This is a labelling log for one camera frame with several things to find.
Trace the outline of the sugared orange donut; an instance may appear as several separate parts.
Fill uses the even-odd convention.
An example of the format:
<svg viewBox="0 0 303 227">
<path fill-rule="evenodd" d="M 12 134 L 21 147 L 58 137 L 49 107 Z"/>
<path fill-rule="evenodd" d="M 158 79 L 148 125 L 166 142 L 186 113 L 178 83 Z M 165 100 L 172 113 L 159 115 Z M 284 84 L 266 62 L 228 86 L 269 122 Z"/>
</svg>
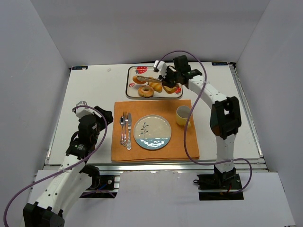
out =
<svg viewBox="0 0 303 227">
<path fill-rule="evenodd" d="M 152 97 L 154 95 L 154 89 L 148 85 L 141 86 L 138 89 L 138 95 L 145 98 Z"/>
</svg>

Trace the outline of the silver metal tongs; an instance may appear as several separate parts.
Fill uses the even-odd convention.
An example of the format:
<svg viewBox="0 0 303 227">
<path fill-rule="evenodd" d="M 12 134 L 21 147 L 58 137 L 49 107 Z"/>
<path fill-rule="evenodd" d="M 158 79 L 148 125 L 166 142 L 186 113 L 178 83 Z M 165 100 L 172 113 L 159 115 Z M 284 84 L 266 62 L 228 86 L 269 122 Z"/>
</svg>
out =
<svg viewBox="0 0 303 227">
<path fill-rule="evenodd" d="M 137 76 L 136 79 L 138 81 L 146 81 L 146 82 L 153 82 L 153 83 L 162 83 L 162 81 L 159 80 L 159 79 L 152 79 L 152 78 L 143 77 L 143 76 Z"/>
</svg>

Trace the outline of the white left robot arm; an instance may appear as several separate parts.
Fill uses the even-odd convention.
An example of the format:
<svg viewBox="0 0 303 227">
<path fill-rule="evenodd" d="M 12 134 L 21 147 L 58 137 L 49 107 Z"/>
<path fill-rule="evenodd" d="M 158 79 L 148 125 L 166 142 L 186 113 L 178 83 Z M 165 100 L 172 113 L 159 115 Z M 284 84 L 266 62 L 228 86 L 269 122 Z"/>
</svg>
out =
<svg viewBox="0 0 303 227">
<path fill-rule="evenodd" d="M 101 145 L 99 134 L 113 122 L 113 114 L 99 106 L 88 107 L 83 103 L 72 111 L 79 119 L 78 129 L 45 191 L 34 203 L 27 203 L 23 208 L 26 227 L 63 227 L 64 218 L 73 204 L 86 189 L 97 186 L 100 179 L 99 169 L 87 161 Z"/>
</svg>

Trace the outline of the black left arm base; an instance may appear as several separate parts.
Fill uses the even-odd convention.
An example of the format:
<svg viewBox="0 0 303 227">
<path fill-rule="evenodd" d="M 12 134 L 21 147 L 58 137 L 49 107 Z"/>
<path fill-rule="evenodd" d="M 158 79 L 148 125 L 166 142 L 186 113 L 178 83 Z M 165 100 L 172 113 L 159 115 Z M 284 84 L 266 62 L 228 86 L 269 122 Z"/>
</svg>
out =
<svg viewBox="0 0 303 227">
<path fill-rule="evenodd" d="M 85 173 L 91 178 L 91 186 L 80 196 L 81 198 L 113 199 L 116 197 L 114 175 L 101 175 L 99 169 L 91 165 L 85 165 L 80 173 Z"/>
</svg>

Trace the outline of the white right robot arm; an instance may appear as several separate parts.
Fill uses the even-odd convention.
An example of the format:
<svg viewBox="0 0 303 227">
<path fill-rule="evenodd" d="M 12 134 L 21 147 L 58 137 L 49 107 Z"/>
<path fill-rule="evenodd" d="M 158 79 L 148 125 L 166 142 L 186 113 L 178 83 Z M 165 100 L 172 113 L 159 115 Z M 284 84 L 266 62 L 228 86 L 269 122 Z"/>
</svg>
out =
<svg viewBox="0 0 303 227">
<path fill-rule="evenodd" d="M 163 61 L 154 63 L 154 71 L 159 72 L 163 85 L 173 87 L 184 85 L 196 93 L 211 110 L 210 128 L 216 138 L 216 162 L 212 175 L 201 176 L 197 184 L 202 190 L 228 190 L 236 179 L 233 162 L 234 142 L 241 127 L 240 104 L 237 97 L 227 97 L 207 81 L 206 70 L 192 69 L 185 55 L 173 59 L 173 66 Z"/>
</svg>

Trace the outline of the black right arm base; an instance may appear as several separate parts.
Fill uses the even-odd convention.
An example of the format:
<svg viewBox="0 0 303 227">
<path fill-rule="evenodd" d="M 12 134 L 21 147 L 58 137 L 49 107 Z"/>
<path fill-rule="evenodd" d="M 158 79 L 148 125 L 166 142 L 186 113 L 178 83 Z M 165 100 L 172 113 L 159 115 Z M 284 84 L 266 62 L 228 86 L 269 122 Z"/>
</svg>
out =
<svg viewBox="0 0 303 227">
<path fill-rule="evenodd" d="M 200 201 L 243 200 L 242 184 L 236 168 L 221 173 L 216 167 L 213 174 L 201 174 L 193 183 L 198 186 Z"/>
</svg>

